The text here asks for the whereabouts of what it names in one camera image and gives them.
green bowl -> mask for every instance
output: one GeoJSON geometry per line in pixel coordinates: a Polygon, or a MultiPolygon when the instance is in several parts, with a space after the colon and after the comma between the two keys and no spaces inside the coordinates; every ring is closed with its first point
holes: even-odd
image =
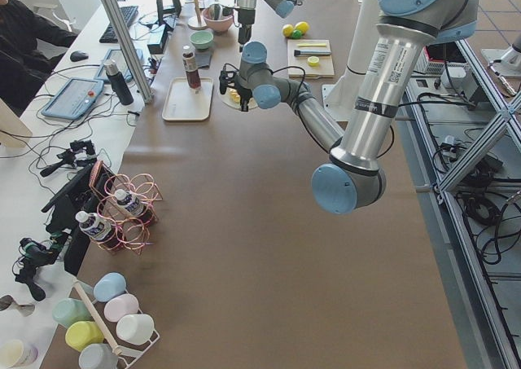
{"type": "Polygon", "coordinates": [[[190,35],[190,42],[198,50],[208,49],[213,42],[213,34],[209,31],[197,31],[190,35]]]}

lemon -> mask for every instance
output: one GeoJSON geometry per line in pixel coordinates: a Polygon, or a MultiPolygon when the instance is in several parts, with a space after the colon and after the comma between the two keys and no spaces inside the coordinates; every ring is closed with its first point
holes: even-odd
{"type": "Polygon", "coordinates": [[[282,27],[282,35],[284,35],[285,37],[290,37],[294,29],[295,27],[293,27],[293,25],[284,24],[282,27]]]}
{"type": "Polygon", "coordinates": [[[309,24],[307,21],[300,21],[295,24],[295,29],[298,29],[302,32],[302,35],[306,34],[309,31],[309,24]]]}
{"type": "Polygon", "coordinates": [[[294,29],[291,33],[291,39],[301,39],[302,38],[302,31],[299,29],[294,29]]]}

yellow cup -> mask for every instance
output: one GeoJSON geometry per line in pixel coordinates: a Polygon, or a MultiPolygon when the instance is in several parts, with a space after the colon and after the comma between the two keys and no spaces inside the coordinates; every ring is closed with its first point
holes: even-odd
{"type": "Polygon", "coordinates": [[[81,352],[88,345],[102,343],[104,336],[95,322],[75,322],[65,334],[65,343],[81,352]]]}

blue cup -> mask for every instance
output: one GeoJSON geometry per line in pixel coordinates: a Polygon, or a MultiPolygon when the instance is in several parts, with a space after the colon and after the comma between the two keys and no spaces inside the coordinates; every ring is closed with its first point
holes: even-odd
{"type": "Polygon", "coordinates": [[[90,313],[81,300],[65,298],[52,310],[52,318],[65,328],[71,327],[75,322],[90,320],[90,313]]]}
{"type": "Polygon", "coordinates": [[[108,273],[94,286],[94,297],[100,302],[108,302],[125,293],[127,283],[119,273],[108,273]]]}

cup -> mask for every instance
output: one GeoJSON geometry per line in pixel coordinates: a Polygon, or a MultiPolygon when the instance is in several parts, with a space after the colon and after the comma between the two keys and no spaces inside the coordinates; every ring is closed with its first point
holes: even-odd
{"type": "Polygon", "coordinates": [[[107,302],[125,293],[126,288],[127,283],[123,275],[119,273],[108,273],[94,286],[94,297],[100,302],[107,302]]]}
{"type": "Polygon", "coordinates": [[[71,327],[75,322],[91,319],[83,301],[73,298],[65,298],[56,304],[52,310],[52,318],[65,328],[71,327]]]}
{"type": "Polygon", "coordinates": [[[78,363],[81,369],[116,369],[117,360],[109,345],[94,343],[81,351],[78,363]]]}
{"type": "Polygon", "coordinates": [[[65,333],[65,343],[81,352],[88,345],[103,342],[105,337],[95,322],[75,322],[65,333]]]}
{"type": "Polygon", "coordinates": [[[134,294],[122,294],[114,297],[106,305],[104,309],[105,318],[109,322],[118,322],[127,314],[136,314],[139,312],[139,302],[134,294]]]}
{"type": "Polygon", "coordinates": [[[0,347],[0,367],[26,367],[38,356],[33,345],[20,339],[11,339],[0,347]]]}
{"type": "Polygon", "coordinates": [[[116,325],[117,336],[133,345],[142,345],[154,333],[154,319],[148,314],[127,314],[116,325]]]}

